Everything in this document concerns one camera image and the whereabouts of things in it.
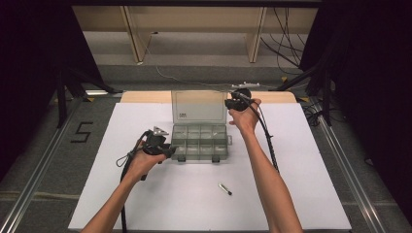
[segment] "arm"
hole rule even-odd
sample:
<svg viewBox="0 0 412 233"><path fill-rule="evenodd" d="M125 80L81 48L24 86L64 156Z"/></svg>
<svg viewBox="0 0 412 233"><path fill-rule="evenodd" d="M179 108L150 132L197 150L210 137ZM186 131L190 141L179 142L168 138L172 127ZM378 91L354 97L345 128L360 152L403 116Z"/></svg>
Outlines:
<svg viewBox="0 0 412 233"><path fill-rule="evenodd" d="M261 101L256 99L255 102L253 107L256 109ZM255 135L257 116L250 109L243 112L230 110L229 113L233 116L230 124L239 128L245 140L269 231L302 232L288 188L258 143Z"/></svg>
<svg viewBox="0 0 412 233"><path fill-rule="evenodd" d="M143 175L148 174L156 163L165 159L164 154L148 155L139 150L119 186L82 232L112 232L133 186L140 181Z"/></svg>

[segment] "clear plastic organizer box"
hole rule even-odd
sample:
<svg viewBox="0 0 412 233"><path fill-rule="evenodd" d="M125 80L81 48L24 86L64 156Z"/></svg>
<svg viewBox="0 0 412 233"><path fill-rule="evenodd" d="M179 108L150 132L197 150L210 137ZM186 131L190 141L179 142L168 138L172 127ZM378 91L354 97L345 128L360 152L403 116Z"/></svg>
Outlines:
<svg viewBox="0 0 412 233"><path fill-rule="evenodd" d="M224 99L227 94L212 90L172 91L172 159L227 159L227 132Z"/></svg>

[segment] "wire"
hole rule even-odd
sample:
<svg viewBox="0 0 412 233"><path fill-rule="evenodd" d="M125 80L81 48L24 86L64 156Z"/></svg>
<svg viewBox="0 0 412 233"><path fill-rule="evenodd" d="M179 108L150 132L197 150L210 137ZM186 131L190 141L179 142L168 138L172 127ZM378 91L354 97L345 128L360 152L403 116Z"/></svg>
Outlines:
<svg viewBox="0 0 412 233"><path fill-rule="evenodd" d="M137 33L137 38L139 39L139 41L141 42L141 44L145 47L145 50L148 52L148 54L152 54L151 51L149 50L149 48L145 45L145 43L143 43L142 39L140 38L139 33ZM163 78L170 79L170 80L174 80L174 81L179 82L179 83L200 84L200 85L206 85L206 86L222 86L222 85L228 85L228 86L230 86L230 87L232 86L231 83L209 84L209 83L182 81L182 80L180 80L180 79L178 79L178 78L176 78L176 77L173 77L173 76L163 75L163 74L160 72L160 70L159 70L159 68L158 68L157 65L155 65L155 68L156 68L156 70L157 70L157 73L158 73L159 75L161 75Z"/></svg>
<svg viewBox="0 0 412 233"><path fill-rule="evenodd" d="M118 159L118 160L116 161L116 164L119 166L119 164L118 164L119 161L120 161L121 159L123 159L123 158L126 159L126 160L125 160L125 164L124 164L124 162L121 164L121 165L124 164L124 167L123 167L123 171L121 172L120 181L122 181L123 178L124 178L124 176L126 175L127 170L128 170L128 168L129 168L129 166L130 166L130 163L131 163L131 161L133 160L133 157L134 157L134 155L136 154L136 152L137 152L138 150L141 150L141 149L142 149L142 148L139 148L139 146L140 146L140 143L142 142L143 138L144 138L145 136L148 136L149 133L150 133L149 130L146 131L146 132L144 132L144 133L142 134L142 136L140 136L140 138L137 140L136 145L134 146L134 148L133 148L126 156L121 157L120 159ZM121 213L120 213L120 215L121 215L121 230L122 230L123 233L127 233L126 210L125 210L125 208L124 208L124 205L123 205L123 207L121 208Z"/></svg>
<svg viewBox="0 0 412 233"><path fill-rule="evenodd" d="M281 47L286 48L286 49L291 49L291 47L282 45L282 44L280 44L278 41L276 41L276 39L273 38L272 34L269 34L269 36L270 36L270 38L272 38L272 40L273 40L276 44L280 45Z"/></svg>
<svg viewBox="0 0 412 233"><path fill-rule="evenodd" d="M250 103L250 100L251 100L251 99L248 100L248 99L245 98L245 96L244 96L243 94L241 94L241 93L239 93L238 97L241 98L242 101L243 101L244 103L246 103L246 104L248 105L248 107L249 107L249 108L255 113L255 115L257 116L257 119L258 119L258 121L260 122L261 127L263 128L264 135L266 136L266 141L267 141L267 145L269 146L269 152L270 152L270 157L271 157L271 159L272 159L272 164L273 164L273 166L275 167L275 169L279 172L278 163L277 163L276 157L275 157L275 151L274 151L273 146L272 146L272 141L270 140L273 136L271 136L271 135L269 134L269 131L267 130L266 121L264 120L264 116L263 116L263 112L261 111L261 108L260 108L259 106L257 106L257 108L260 110L260 114L261 114L261 117L260 117L258 111L257 111L256 109L254 109L254 107L252 107L252 104Z"/></svg>
<svg viewBox="0 0 412 233"><path fill-rule="evenodd" d="M302 107L303 113L305 114L306 120L310 126L318 126L321 123L319 121L319 117L322 115L323 111L317 111L314 108L314 106L318 103L319 102Z"/></svg>
<svg viewBox="0 0 412 233"><path fill-rule="evenodd" d="M299 60L298 62L300 62L300 58L299 58L299 55L296 52L296 49L292 45L291 36L289 34L289 8L285 9L285 27L282 25L282 21L280 20L278 14L276 12L276 8L273 8L273 12L275 13L276 18L278 19L279 25L281 26L281 29L282 29L282 32L283 32L281 42L278 43L279 44L278 52L280 51L280 48L282 46L283 39L286 37L286 39L288 40L289 45L290 45L287 48L291 49L293 59L295 60L294 65L296 67L298 67L297 60Z"/></svg>
<svg viewBox="0 0 412 233"><path fill-rule="evenodd" d="M303 46L306 46L306 44L303 42L302 38L300 38L299 34L296 34L296 36L299 38L299 40L303 44Z"/></svg>
<svg viewBox="0 0 412 233"><path fill-rule="evenodd" d="M269 50L275 52L277 55L280 55L282 58L284 58L285 60L287 60L288 62L290 62L292 65L294 65L295 67L298 67L297 63L294 63L292 60L288 59L285 55L279 53L278 51L274 50L273 48L271 48L269 45L267 45L267 43L263 40L263 38L260 38L260 40L269 48Z"/></svg>

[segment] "black curtain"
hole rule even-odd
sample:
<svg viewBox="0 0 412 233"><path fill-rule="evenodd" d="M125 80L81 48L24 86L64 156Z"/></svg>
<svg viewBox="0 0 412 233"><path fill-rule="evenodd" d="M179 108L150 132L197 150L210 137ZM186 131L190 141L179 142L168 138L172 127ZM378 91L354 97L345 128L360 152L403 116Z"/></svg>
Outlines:
<svg viewBox="0 0 412 233"><path fill-rule="evenodd" d="M2 179L50 103L57 74L71 67L102 79L70 6L2 0L0 33ZM76 77L66 76L64 82L82 93Z"/></svg>
<svg viewBox="0 0 412 233"><path fill-rule="evenodd" d="M407 1L363 1L362 5L350 12L356 24L347 49L331 68L331 78L336 98L367 156L412 223L412 8ZM348 12L336 11L331 4L320 9L302 69L316 63L342 14Z"/></svg>

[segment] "white table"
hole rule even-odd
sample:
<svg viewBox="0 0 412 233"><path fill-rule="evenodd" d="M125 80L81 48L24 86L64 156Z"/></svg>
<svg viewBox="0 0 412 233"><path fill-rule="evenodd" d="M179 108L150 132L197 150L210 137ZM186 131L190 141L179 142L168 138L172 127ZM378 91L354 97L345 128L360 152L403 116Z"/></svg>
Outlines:
<svg viewBox="0 0 412 233"><path fill-rule="evenodd" d="M262 104L279 169L304 229L351 229L313 135L299 104ZM81 230L119 183L126 155L140 135L158 126L172 133L168 103L116 105L69 229ZM258 199L246 147L235 126L229 157L219 164L166 160L147 180L137 183L125 204L130 230L264 231L266 219ZM261 126L257 136L269 154ZM225 184L233 195L224 193ZM120 217L115 229L121 229Z"/></svg>

